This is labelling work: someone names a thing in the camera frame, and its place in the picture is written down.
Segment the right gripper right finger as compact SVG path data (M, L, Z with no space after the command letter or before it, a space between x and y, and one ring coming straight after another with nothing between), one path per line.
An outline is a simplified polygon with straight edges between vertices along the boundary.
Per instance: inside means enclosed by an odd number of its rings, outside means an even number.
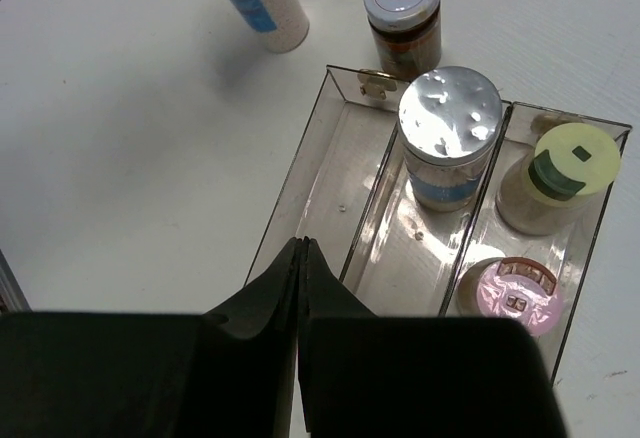
M563 437L536 344L502 318L379 317L305 239L298 377L314 437Z

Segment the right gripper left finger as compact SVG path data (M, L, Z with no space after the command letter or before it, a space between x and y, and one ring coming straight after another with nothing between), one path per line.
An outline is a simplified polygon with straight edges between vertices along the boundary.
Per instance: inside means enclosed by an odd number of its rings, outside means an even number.
M302 250L204 314L4 316L2 435L287 436Z

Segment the silver lid pearl jar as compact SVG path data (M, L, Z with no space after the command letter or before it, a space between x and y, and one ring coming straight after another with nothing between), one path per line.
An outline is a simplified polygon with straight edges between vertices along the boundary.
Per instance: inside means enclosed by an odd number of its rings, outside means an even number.
M229 0L267 50L286 53L297 48L309 31L299 0Z
M397 127L416 201L450 212L474 197L503 123L496 86L461 66L414 79L398 107Z

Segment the pink cap spice bottle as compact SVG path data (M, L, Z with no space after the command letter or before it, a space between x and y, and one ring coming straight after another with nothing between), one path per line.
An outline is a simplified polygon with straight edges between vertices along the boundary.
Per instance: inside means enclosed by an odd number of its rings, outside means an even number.
M462 315L511 318L534 337L552 330L563 312L556 276L525 257L489 258L475 263L459 279L455 300Z

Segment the yellow cap spice bottle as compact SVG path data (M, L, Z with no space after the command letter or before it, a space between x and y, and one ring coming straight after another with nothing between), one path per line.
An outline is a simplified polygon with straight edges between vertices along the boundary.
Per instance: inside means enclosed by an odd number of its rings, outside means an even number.
M506 172L497 211L523 234L556 234L609 187L620 163L616 142L602 129L586 123L555 126Z

